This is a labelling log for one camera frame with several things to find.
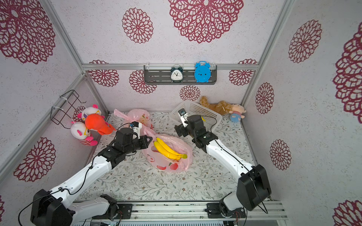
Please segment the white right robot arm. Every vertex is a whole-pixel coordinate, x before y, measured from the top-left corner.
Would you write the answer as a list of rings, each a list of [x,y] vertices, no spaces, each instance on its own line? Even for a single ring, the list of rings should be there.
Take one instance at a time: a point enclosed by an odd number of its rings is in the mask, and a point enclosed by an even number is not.
[[[233,153],[213,132],[206,130],[202,116],[189,115],[184,109],[178,111],[178,115],[182,121],[174,127],[178,136],[191,136],[197,148],[218,160],[238,183],[235,192],[219,201],[219,213],[229,218],[237,209],[252,211],[260,205],[268,213],[264,200],[271,195],[271,186],[266,169],[260,164],[254,166]]]

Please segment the pink plastic bag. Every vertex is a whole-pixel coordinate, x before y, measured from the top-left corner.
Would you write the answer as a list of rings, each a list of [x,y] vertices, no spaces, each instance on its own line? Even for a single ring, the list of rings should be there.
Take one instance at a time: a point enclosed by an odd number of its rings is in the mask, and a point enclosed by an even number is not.
[[[154,129],[153,123],[151,121],[151,115],[148,111],[144,109],[133,109],[129,111],[127,114],[118,111],[117,109],[114,110],[114,115],[123,119],[124,123],[129,123],[133,121],[137,121],[142,123],[145,127],[150,129]]]
[[[182,139],[157,134],[148,127],[141,129],[141,134],[152,138],[149,147],[142,150],[151,166],[167,173],[180,173],[192,165],[193,148]]]

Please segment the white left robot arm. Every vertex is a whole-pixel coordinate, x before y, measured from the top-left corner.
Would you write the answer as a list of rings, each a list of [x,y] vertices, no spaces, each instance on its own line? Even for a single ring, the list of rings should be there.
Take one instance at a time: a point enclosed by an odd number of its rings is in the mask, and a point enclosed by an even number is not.
[[[84,190],[112,171],[127,156],[147,149],[152,140],[152,137],[140,135],[136,128],[121,128],[90,164],[60,185],[49,191],[42,189],[34,195],[30,221],[36,226],[71,226],[89,218],[117,217],[117,201],[109,195],[80,203],[75,201]]]

